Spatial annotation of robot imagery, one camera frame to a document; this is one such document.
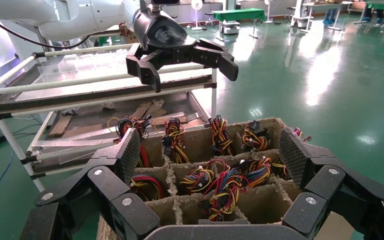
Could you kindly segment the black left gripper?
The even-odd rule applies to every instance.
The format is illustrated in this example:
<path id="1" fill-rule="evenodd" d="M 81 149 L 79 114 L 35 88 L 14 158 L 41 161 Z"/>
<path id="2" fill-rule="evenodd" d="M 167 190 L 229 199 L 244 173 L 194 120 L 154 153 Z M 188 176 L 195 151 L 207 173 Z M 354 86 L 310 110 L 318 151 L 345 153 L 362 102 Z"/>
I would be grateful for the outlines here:
<path id="1" fill-rule="evenodd" d="M 196 41 L 162 10 L 140 11 L 133 31 L 140 44 L 133 44 L 126 55 L 127 73 L 139 78 L 143 85 L 152 86 L 156 93 L 161 92 L 158 70 L 166 65 L 194 62 L 219 69 L 232 82 L 238 78 L 239 67 L 227 47 L 205 38 Z"/>

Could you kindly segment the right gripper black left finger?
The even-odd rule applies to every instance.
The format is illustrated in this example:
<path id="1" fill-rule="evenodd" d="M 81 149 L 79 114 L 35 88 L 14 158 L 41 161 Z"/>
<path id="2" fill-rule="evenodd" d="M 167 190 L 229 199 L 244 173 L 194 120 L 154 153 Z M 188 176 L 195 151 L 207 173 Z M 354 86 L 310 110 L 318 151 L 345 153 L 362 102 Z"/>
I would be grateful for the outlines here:
<path id="1" fill-rule="evenodd" d="M 86 165 L 34 200 L 20 238 L 70 240 L 96 214 L 120 240 L 143 240 L 160 226 L 158 215 L 132 192 L 140 136 L 130 128 L 115 145 L 98 149 Z"/>

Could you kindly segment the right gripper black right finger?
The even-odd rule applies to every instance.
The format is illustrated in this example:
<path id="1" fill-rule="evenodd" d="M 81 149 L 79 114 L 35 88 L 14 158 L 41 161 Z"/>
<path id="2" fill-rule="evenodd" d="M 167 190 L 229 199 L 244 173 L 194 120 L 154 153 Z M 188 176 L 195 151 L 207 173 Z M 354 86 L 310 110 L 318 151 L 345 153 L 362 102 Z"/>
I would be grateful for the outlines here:
<path id="1" fill-rule="evenodd" d="M 300 189 L 284 226 L 312 240 L 333 212 L 366 240 L 384 240 L 383 184 L 349 169 L 329 149 L 304 142 L 289 127 L 280 133 L 279 155 Z"/>

